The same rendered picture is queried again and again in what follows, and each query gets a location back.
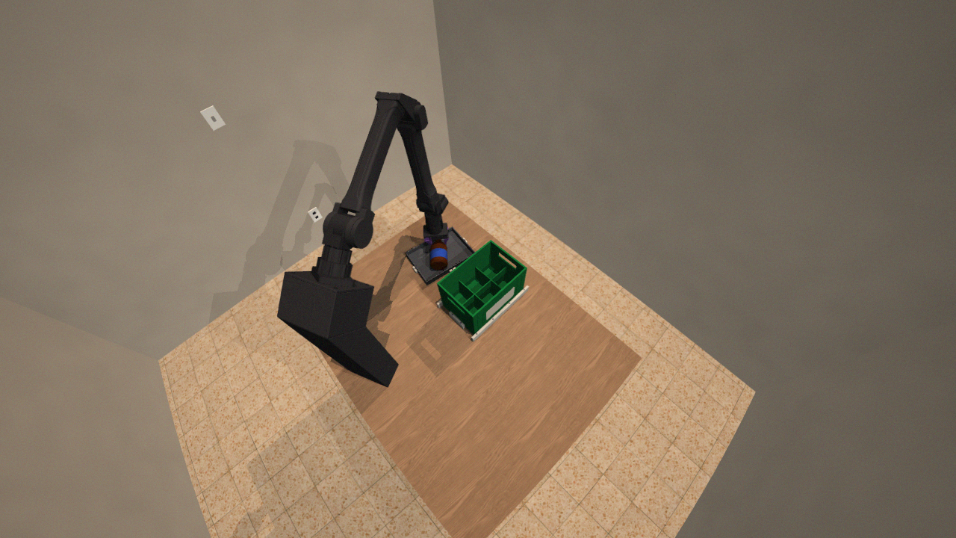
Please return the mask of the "brown bottle with blue label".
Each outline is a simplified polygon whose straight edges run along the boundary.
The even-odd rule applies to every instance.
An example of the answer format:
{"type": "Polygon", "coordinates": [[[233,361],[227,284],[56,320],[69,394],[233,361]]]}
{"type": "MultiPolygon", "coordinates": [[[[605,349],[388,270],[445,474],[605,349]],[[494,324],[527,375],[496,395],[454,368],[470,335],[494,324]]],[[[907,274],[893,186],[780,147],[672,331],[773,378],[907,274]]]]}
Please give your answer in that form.
{"type": "Polygon", "coordinates": [[[430,266],[435,270],[443,270],[447,265],[447,246],[439,239],[430,247],[430,266]]]}

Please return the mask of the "green plastic crate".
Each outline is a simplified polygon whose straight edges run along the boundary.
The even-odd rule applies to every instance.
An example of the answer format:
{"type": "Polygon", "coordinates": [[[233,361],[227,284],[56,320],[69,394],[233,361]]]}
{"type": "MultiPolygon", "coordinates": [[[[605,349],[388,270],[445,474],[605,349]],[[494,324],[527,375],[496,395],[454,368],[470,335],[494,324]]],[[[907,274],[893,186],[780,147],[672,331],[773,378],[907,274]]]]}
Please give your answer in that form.
{"type": "Polygon", "coordinates": [[[489,241],[439,280],[437,285],[443,306],[463,321],[470,333],[478,333],[524,289],[527,270],[528,267],[512,258],[511,254],[489,241]],[[511,260],[516,268],[499,253],[511,260]]]}

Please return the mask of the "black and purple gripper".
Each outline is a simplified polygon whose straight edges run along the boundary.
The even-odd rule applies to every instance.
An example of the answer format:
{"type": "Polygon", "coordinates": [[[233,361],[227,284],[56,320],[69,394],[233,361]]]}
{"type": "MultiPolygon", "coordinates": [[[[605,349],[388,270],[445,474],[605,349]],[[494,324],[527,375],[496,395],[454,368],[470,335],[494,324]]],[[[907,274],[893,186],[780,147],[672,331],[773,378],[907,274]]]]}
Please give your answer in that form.
{"type": "Polygon", "coordinates": [[[432,245],[432,241],[439,241],[439,239],[444,239],[444,243],[445,243],[448,241],[448,239],[450,239],[450,234],[448,234],[447,223],[443,223],[443,227],[441,227],[441,219],[438,225],[432,227],[432,226],[428,226],[427,224],[427,227],[426,225],[423,225],[424,242],[432,245]]]}

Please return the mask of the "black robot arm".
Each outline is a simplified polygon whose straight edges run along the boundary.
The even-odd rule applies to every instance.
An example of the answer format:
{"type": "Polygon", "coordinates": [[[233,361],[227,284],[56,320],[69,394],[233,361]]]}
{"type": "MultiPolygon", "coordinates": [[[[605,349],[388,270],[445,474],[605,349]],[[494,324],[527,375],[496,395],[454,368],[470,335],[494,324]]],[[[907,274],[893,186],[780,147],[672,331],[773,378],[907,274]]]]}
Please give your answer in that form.
{"type": "Polygon", "coordinates": [[[426,147],[421,136],[421,130],[428,125],[426,107],[402,93],[389,95],[378,91],[375,99],[378,101],[375,118],[350,187],[344,200],[335,203],[323,222],[322,244],[325,245],[311,273],[324,285],[354,287],[355,280],[350,278],[353,268],[350,263],[353,250],[350,249],[363,249],[371,242],[375,217],[371,211],[373,191],[396,128],[402,135],[404,149],[409,157],[417,191],[416,204],[419,211],[426,215],[426,227],[427,224],[432,227],[438,225],[440,219],[443,227],[441,214],[450,203],[445,195],[437,193],[428,167],[426,147]],[[348,211],[355,212],[356,216],[348,214],[348,211]]]}

